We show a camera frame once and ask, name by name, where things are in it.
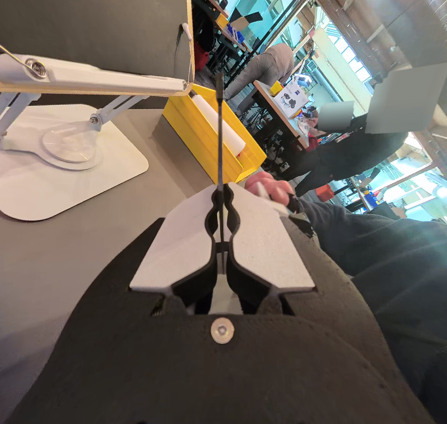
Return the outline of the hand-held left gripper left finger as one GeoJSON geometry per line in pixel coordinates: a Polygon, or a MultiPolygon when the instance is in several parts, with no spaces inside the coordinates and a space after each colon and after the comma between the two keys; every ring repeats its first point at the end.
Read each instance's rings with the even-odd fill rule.
{"type": "Polygon", "coordinates": [[[205,188],[167,214],[130,282],[131,290],[172,293],[176,283],[211,261],[216,189],[216,185],[205,188]]]}

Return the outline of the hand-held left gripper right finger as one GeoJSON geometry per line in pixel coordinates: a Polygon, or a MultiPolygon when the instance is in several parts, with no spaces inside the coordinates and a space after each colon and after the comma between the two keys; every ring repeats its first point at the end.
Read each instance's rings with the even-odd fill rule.
{"type": "Polygon", "coordinates": [[[230,182],[230,207],[236,213],[232,231],[235,262],[267,282],[278,293],[307,292],[315,288],[282,219],[289,214],[282,204],[263,199],[230,182]]]}

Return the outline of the yellow plastic bin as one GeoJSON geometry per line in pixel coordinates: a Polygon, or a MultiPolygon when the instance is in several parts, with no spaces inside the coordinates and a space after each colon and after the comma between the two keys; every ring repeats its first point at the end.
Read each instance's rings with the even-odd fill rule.
{"type": "MultiPolygon", "coordinates": [[[[197,84],[187,96],[169,97],[163,116],[214,183],[218,182],[216,92],[197,84]]],[[[239,183],[266,160],[253,136],[226,102],[223,117],[223,182],[239,183]]]]}

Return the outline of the person's right forearm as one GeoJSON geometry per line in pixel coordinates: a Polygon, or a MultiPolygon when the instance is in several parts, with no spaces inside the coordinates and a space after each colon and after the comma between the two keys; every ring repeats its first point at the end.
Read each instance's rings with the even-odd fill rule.
{"type": "Polygon", "coordinates": [[[373,235],[380,228],[380,218],[352,214],[343,207],[326,203],[295,200],[299,212],[309,218],[321,249],[347,275],[359,275],[377,264],[373,235]]]}

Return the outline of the person's right hand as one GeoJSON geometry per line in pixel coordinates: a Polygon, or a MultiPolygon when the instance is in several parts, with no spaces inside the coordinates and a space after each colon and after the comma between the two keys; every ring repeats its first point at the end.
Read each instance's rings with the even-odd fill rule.
{"type": "Polygon", "coordinates": [[[296,194],[292,186],[283,180],[276,180],[270,173],[259,171],[245,181],[245,190],[258,197],[268,198],[287,207],[296,194]]]}

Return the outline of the long wooden table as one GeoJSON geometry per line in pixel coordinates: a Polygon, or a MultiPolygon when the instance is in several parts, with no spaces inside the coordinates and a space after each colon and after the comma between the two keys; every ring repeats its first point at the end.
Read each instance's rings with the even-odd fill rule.
{"type": "Polygon", "coordinates": [[[254,100],[259,107],[264,108],[270,115],[270,122],[260,129],[254,136],[257,142],[264,142],[277,132],[282,133],[282,138],[290,143],[297,140],[299,146],[302,149],[306,149],[309,146],[308,135],[306,131],[302,131],[295,119],[288,119],[282,110],[278,106],[274,97],[270,94],[270,88],[258,81],[254,81],[254,88],[257,92],[253,95],[254,100]]]}

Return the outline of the white cardboard box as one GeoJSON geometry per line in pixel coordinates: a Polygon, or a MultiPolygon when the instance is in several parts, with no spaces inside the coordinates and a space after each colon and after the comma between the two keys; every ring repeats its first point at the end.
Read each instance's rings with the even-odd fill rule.
{"type": "Polygon", "coordinates": [[[292,118],[308,102],[303,87],[295,83],[289,83],[275,97],[275,102],[287,118],[292,118]]]}

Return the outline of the person's dark clothing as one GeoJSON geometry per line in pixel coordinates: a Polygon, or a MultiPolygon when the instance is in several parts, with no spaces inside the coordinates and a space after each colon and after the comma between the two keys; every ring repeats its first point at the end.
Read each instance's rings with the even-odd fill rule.
{"type": "Polygon", "coordinates": [[[378,262],[352,281],[411,390],[437,423],[446,423],[447,226],[374,216],[378,262]]]}

